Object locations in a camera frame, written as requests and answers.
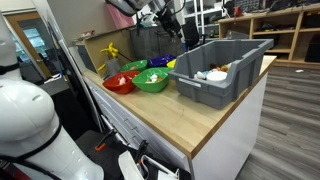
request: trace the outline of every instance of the gray plastic bin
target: gray plastic bin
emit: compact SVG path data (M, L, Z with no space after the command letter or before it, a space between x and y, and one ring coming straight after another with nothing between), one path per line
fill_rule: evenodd
M273 46L271 39L216 40L177 57L169 73L180 94L193 101L222 109L251 86L259 76L264 52ZM220 83L194 79L197 71L207 71L210 64L232 62L227 78Z

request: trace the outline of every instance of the blue object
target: blue object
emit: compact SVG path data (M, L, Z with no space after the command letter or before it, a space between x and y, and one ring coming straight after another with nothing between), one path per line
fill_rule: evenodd
M164 55L157 58L150 59L148 61L148 66L150 68L153 67L167 67L167 63L176 59L175 56L172 55Z

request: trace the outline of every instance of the white robot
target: white robot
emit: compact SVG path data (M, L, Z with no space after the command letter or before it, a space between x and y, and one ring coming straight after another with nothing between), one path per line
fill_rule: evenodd
M15 45L0 14L0 159L31 179L103 179L61 126L51 97L21 79Z

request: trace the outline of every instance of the white cabinet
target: white cabinet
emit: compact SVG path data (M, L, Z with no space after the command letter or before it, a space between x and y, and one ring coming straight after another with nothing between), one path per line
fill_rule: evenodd
M216 0L185 0L186 4L182 10L182 24L188 21L195 22L198 27L199 34L208 34L209 37L219 34L219 25L213 21L215 17L223 16L222 1ZM180 9L183 6L184 0L180 0Z
M106 125L113 126L127 142L127 145L138 149L142 140L149 143L148 151L155 157L190 171L189 161L185 154L163 139L139 118L129 112L121 104L106 94L99 86L88 78L84 78L89 89L100 107Z

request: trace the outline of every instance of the desk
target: desk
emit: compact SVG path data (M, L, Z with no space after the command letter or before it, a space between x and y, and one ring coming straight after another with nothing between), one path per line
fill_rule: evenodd
M110 108L118 111L118 104L184 154L189 167L182 163L185 166L182 168L189 170L195 179L234 179L255 144L267 72L275 58L265 56L253 86L222 110L180 95L174 81L161 93L136 89L128 95L118 95L105 89L97 74L85 71L83 76L106 95L100 94L100 97L103 96Z

